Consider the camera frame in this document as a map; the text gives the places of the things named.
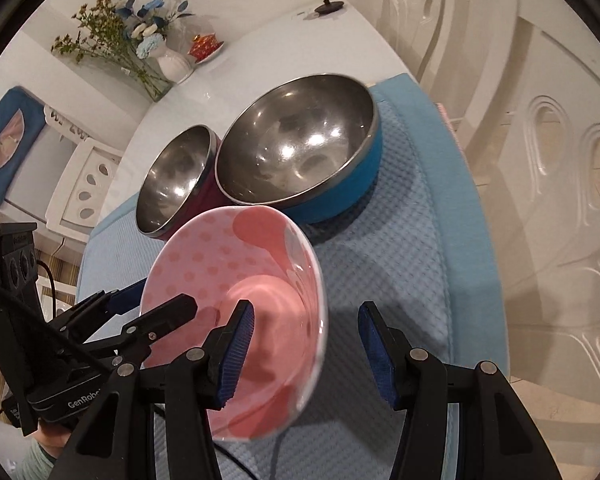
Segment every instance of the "blue gripper pad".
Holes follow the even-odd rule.
[[[136,306],[140,305],[142,292],[146,284],[146,278],[114,292],[107,303],[106,309],[110,314],[126,314]]]
[[[234,313],[227,324],[233,330],[233,338],[228,343],[218,369],[218,394],[216,401],[224,408],[226,402],[234,396],[240,372],[247,357],[247,350],[253,335],[255,314],[249,301],[238,302]]]
[[[395,387],[395,365],[384,346],[373,319],[371,319],[368,308],[364,304],[358,310],[358,332],[380,396],[395,409],[398,403],[398,391]]]

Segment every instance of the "blue pillow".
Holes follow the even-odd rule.
[[[44,126],[43,105],[22,88],[12,88],[0,99],[0,204]]]

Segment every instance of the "red bowl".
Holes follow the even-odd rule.
[[[231,204],[214,174],[219,145],[211,129],[197,124],[162,150],[138,194],[136,225],[143,235],[168,240],[193,217]]]

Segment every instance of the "blue bowl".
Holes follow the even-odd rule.
[[[299,205],[282,209],[296,224],[315,224],[328,220],[353,206],[371,188],[382,159],[382,129],[378,124],[376,140],[356,169],[335,187]]]
[[[216,182],[239,205],[267,205],[296,223],[354,205],[380,166],[378,107],[365,85],[318,74],[290,81],[247,108],[225,135]]]

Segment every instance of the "sleeve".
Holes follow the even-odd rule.
[[[12,480],[46,480],[53,469],[51,457],[44,452],[36,441],[33,441],[29,452],[25,455],[13,473]]]

